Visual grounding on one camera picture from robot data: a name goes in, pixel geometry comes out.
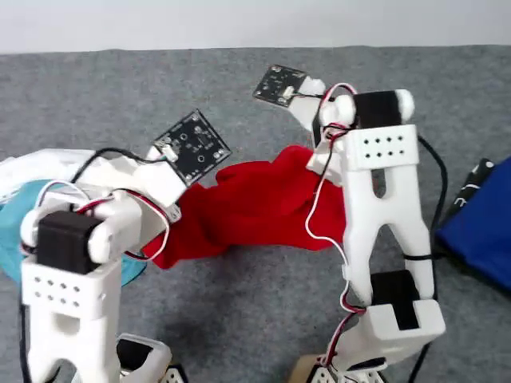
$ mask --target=white wall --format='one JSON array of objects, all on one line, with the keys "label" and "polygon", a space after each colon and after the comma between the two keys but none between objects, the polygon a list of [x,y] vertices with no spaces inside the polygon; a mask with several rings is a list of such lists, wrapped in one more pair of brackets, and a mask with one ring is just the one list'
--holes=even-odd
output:
[{"label": "white wall", "polygon": [[511,0],[0,0],[0,53],[511,44]]}]

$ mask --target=white wire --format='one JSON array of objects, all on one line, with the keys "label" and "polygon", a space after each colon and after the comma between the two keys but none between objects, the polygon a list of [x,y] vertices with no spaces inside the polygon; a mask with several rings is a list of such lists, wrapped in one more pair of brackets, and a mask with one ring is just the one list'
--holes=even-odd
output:
[{"label": "white wire", "polygon": [[82,197],[84,197],[86,200],[87,200],[87,203],[89,202],[90,200],[90,197],[87,195],[87,193],[85,193],[83,190],[81,190],[76,184],[72,184],[70,183],[69,181],[65,181],[65,180],[53,180],[53,181],[50,181],[49,183],[47,183],[45,186],[42,187],[41,191],[39,192],[38,194],[38,197],[36,198],[35,200],[35,204],[34,204],[34,208],[36,207],[40,207],[42,205],[42,202],[46,196],[46,193],[48,192],[48,190],[54,186],[54,185],[59,185],[59,184],[63,184],[63,185],[66,185],[72,189],[74,189],[75,191],[77,191]]},{"label": "white wire", "polygon": [[168,242],[168,236],[170,235],[170,224],[168,223],[168,220],[167,220],[167,217],[165,217],[163,214],[161,214],[156,208],[154,208],[150,203],[147,203],[146,201],[144,201],[142,198],[140,198],[138,195],[134,195],[134,194],[131,194],[129,192],[126,192],[126,194],[134,197],[134,198],[137,198],[138,200],[142,201],[143,203],[145,203],[147,206],[149,206],[151,208],[151,210],[153,210],[154,212],[156,212],[161,220],[163,221],[164,225],[165,225],[165,235],[164,235],[164,238],[163,238],[163,242],[161,243],[161,246],[160,248],[158,249],[158,251],[156,253],[154,253],[150,258],[147,258],[147,259],[141,259],[142,262],[149,262],[149,261],[153,261],[154,259],[156,259],[156,257],[158,255],[160,255],[163,250],[165,249],[165,247],[167,246],[167,242]]},{"label": "white wire", "polygon": [[344,317],[344,319],[339,323],[339,325],[337,326],[337,328],[335,329],[334,331],[334,335],[332,335],[332,339],[330,340],[330,343],[328,344],[328,348],[327,348],[327,353],[325,355],[323,355],[323,357],[321,358],[321,364],[322,365],[325,365],[326,362],[327,362],[327,355],[330,354],[331,350],[332,350],[332,347],[336,347],[337,346],[337,343],[334,344],[334,338],[336,338],[339,334],[339,337],[340,337],[340,332],[341,332],[341,329],[344,328],[344,326],[346,325],[346,322],[348,321],[348,319],[350,319],[350,315],[347,315],[346,317]]},{"label": "white wire", "polygon": [[350,92],[351,94],[357,94],[357,89],[354,88],[354,86],[352,84],[348,84],[347,82],[338,82],[337,84],[334,84],[332,85],[327,93],[325,94],[325,96],[323,97],[323,99],[325,101],[328,101],[330,100],[330,97],[332,96],[332,94],[334,93],[334,91],[339,87],[339,86],[342,86],[343,88],[347,89],[348,92]]},{"label": "white wire", "polygon": [[[325,241],[328,241],[330,242],[332,245],[335,246],[335,248],[338,250],[338,252],[341,254],[341,256],[343,257],[343,262],[344,262],[344,265],[345,267],[348,267],[348,258],[346,257],[346,253],[344,253],[344,250],[343,250],[343,247],[337,243],[337,241],[335,241],[334,239],[330,238],[330,237],[326,237],[326,236],[320,236],[320,235],[315,235],[310,227],[309,227],[309,222],[311,221],[311,218],[312,216],[314,215],[315,213],[315,210],[318,206],[318,201],[319,201],[319,195],[321,194],[321,189],[323,188],[323,184],[325,182],[325,179],[326,179],[326,176],[327,176],[327,172],[324,172],[325,174],[323,174],[323,177],[321,178],[321,180],[319,181],[319,185],[318,185],[318,190],[316,191],[316,196],[314,198],[314,202],[312,203],[312,208],[311,208],[311,211],[309,212],[309,215],[307,216],[307,218],[305,219],[305,231],[309,234],[310,237],[314,238],[314,239],[319,239],[319,240],[325,240]],[[353,310],[350,310],[348,309],[345,305],[344,305],[344,302],[343,302],[343,297],[344,295],[347,294],[348,292],[348,289],[350,288],[350,281],[347,279],[346,280],[346,284],[344,285],[344,290],[343,292],[341,293],[341,297],[339,299],[339,302],[341,304],[341,307],[347,311],[348,313],[352,313]]]}]

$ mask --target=teal object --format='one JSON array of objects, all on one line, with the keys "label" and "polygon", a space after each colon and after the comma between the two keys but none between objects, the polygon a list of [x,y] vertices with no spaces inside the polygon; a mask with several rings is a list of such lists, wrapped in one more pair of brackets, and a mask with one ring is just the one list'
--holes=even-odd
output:
[{"label": "teal object", "polygon": [[[15,282],[21,280],[21,261],[19,250],[21,242],[20,226],[23,217],[34,207],[39,191],[48,180],[31,181],[22,186],[19,193],[8,203],[0,206],[0,267]],[[122,257],[122,286],[133,281],[147,266],[127,255]]]}]

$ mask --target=electronic component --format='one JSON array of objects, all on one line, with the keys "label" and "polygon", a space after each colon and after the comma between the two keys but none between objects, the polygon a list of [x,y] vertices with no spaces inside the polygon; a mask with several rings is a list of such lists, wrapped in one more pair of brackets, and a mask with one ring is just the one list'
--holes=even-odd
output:
[{"label": "electronic component", "polygon": [[87,274],[99,265],[89,257],[87,243],[100,219],[72,211],[49,213],[39,222],[38,263],[71,273]]},{"label": "electronic component", "polygon": [[232,152],[199,109],[158,137],[153,146],[190,186]]},{"label": "electronic component", "polygon": [[257,85],[254,97],[287,108],[306,77],[301,70],[272,65]]}]

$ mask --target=blue object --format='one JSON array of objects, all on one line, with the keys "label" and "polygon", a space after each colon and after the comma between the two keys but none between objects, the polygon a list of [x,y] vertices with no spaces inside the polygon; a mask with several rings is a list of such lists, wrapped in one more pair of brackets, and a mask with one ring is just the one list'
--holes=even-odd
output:
[{"label": "blue object", "polygon": [[[0,267],[15,282],[21,280],[20,263],[23,255],[19,251],[20,226],[26,213],[34,207],[41,188],[48,180],[31,181],[5,205],[0,206]],[[123,255],[122,285],[134,280],[146,267],[146,263]]]},{"label": "blue object", "polygon": [[511,157],[444,226],[438,237],[467,265],[511,290]]}]

